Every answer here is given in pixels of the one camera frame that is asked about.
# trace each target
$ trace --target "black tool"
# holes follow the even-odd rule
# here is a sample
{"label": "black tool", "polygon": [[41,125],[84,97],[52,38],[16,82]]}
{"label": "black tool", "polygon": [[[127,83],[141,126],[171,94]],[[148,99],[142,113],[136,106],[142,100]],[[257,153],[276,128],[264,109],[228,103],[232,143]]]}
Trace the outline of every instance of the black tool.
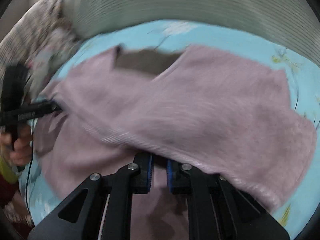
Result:
{"label": "black tool", "polygon": [[152,155],[138,153],[115,174],[91,174],[30,233],[28,240],[128,240],[132,194],[151,187]]}
{"label": "black tool", "polygon": [[172,194],[187,194],[190,240],[289,240],[287,231],[250,195],[218,174],[168,161]]}
{"label": "black tool", "polygon": [[0,126],[16,126],[18,123],[24,123],[61,110],[61,107],[53,100],[24,105],[18,109],[1,113]]}
{"label": "black tool", "polygon": [[[1,93],[1,112],[12,111],[18,109],[23,100],[24,87],[27,82],[28,68],[23,64],[8,66],[4,73],[2,93]],[[16,124],[7,124],[5,131],[12,136],[13,144],[18,139],[18,130]],[[22,171],[24,167],[17,167],[18,171]]]}

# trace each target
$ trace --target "light blue bedsheet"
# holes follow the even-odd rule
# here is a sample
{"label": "light blue bedsheet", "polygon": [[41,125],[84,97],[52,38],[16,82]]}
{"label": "light blue bedsheet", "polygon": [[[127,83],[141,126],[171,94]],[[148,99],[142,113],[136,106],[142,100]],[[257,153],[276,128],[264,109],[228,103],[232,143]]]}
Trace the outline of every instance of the light blue bedsheet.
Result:
{"label": "light blue bedsheet", "polygon": [[[65,77],[68,71],[112,46],[122,44],[128,49],[159,47],[172,52],[189,44],[204,44],[231,51],[242,57],[257,60],[273,69],[285,69],[288,77],[292,108],[309,118],[319,128],[320,123],[320,68],[308,59],[249,33],[223,27],[160,20],[141,24],[110,34],[89,39],[67,62],[56,77]],[[309,221],[320,201],[320,147],[311,167],[296,192],[273,216],[294,239]],[[24,192],[28,167],[20,178],[20,189]],[[50,190],[41,175],[36,160],[31,167],[28,186],[28,203],[34,223],[37,225],[60,200]]]}

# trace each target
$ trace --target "finger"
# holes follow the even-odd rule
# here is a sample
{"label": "finger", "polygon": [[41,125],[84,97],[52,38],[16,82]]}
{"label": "finger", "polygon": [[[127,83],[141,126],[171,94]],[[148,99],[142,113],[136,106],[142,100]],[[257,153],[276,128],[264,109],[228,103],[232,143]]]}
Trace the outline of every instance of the finger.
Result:
{"label": "finger", "polygon": [[27,125],[26,123],[20,124],[18,126],[18,134],[19,134],[19,137],[25,137],[25,136],[31,134],[31,127],[29,125]]}
{"label": "finger", "polygon": [[12,161],[17,166],[27,165],[31,161],[31,156],[23,157],[17,160]]}
{"label": "finger", "polygon": [[32,141],[33,135],[29,134],[25,137],[22,138],[18,138],[15,142],[14,142],[14,150],[15,151],[19,151],[20,149],[23,149],[25,146],[28,146],[30,144],[30,142]]}
{"label": "finger", "polygon": [[30,146],[26,146],[20,151],[10,152],[10,160],[12,160],[12,161],[18,160],[20,158],[24,158],[24,157],[30,156],[31,154],[32,154],[31,147]]}
{"label": "finger", "polygon": [[10,145],[11,144],[11,134],[10,133],[1,133],[0,135],[0,143],[4,145]]}

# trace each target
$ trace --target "striped fabric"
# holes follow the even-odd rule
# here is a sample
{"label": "striped fabric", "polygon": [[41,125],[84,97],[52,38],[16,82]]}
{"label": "striped fabric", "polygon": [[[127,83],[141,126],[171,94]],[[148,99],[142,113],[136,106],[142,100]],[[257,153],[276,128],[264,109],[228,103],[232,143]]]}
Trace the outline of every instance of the striped fabric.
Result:
{"label": "striped fabric", "polygon": [[238,29],[281,44],[320,65],[320,23],[306,0],[65,0],[82,38],[159,19]]}

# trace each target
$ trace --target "human hand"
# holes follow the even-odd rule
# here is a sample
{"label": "human hand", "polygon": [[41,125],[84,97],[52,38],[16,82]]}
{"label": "human hand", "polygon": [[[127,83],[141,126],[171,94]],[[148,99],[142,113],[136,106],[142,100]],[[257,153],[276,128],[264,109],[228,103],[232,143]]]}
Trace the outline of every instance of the human hand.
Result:
{"label": "human hand", "polygon": [[1,153],[6,161],[17,166],[24,166],[31,161],[32,149],[30,142],[33,139],[31,127],[27,124],[18,126],[19,138],[14,142],[14,149],[10,151],[12,137],[10,133],[0,135]]}

